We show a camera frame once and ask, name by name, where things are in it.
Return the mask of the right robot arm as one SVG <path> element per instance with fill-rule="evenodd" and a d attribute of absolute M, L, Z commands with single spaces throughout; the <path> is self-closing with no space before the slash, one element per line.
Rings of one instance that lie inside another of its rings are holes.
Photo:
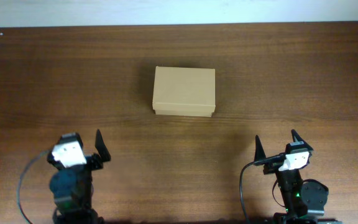
<path fill-rule="evenodd" d="M 275 186 L 279 186 L 285 213 L 275 213 L 274 223 L 318 223 L 324 215 L 329 189 L 314 179 L 302 179 L 300 170 L 310 163 L 313 148 L 293 129 L 293 141 L 285 151 L 275 156 L 265 155 L 262 143 L 255 137 L 256 166 L 264 167 L 264 174 L 275 174 Z"/>

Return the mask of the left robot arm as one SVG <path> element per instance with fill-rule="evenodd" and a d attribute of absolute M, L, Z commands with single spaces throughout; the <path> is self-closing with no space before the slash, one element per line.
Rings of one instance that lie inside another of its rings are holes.
<path fill-rule="evenodd" d="M 47 162 L 58 170 L 49 183 L 56 205 L 54 223 L 105 222 L 92 206 L 92 172 L 101 170 L 103 164 L 111 160 L 100 130 L 96 131 L 95 148 L 96 153 L 86 156 L 80 135 L 69 133 L 61 136 L 48 153 Z"/>

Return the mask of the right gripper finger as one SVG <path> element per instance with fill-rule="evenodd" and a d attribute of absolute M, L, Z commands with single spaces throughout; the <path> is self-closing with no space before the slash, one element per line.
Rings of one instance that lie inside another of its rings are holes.
<path fill-rule="evenodd" d="M 254 162 L 266 159 L 265 151 L 258 135 L 255 136 Z"/>
<path fill-rule="evenodd" d="M 304 142 L 303 138 L 294 130 L 291 130 L 293 142 Z"/>

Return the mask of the cardboard box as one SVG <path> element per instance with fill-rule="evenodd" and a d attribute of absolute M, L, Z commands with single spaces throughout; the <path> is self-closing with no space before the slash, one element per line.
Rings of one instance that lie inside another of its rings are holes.
<path fill-rule="evenodd" d="M 157 66 L 152 108 L 158 115 L 212 117 L 215 90 L 214 69 Z"/>

